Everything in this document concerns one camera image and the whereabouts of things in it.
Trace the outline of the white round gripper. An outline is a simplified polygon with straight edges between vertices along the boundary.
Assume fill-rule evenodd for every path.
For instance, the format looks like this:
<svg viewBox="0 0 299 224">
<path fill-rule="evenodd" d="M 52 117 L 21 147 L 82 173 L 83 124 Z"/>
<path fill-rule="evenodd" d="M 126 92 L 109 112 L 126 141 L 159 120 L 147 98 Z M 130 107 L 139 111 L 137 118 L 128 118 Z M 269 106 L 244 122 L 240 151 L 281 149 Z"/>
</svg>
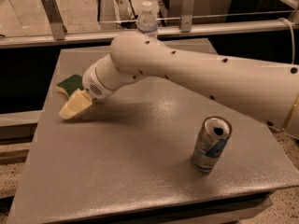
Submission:
<svg viewBox="0 0 299 224">
<path fill-rule="evenodd" d="M 93 104 L 93 98 L 105 99 L 113 90 L 113 66 L 110 63 L 94 63 L 82 79 L 83 88 L 77 89 L 64 104 L 59 115 L 63 119 L 71 119 Z"/>
</svg>

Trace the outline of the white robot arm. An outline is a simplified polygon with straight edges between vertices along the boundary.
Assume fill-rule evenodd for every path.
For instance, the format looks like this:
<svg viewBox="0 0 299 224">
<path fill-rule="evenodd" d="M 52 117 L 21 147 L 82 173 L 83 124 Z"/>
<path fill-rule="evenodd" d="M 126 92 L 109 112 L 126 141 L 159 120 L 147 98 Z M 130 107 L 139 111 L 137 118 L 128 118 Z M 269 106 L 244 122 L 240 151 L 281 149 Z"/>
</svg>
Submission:
<svg viewBox="0 0 299 224">
<path fill-rule="evenodd" d="M 92 64 L 60 111 L 71 119 L 95 99 L 145 77 L 160 77 L 299 138 L 299 71 L 295 64 L 169 48 L 139 32 L 122 32 Z"/>
</svg>

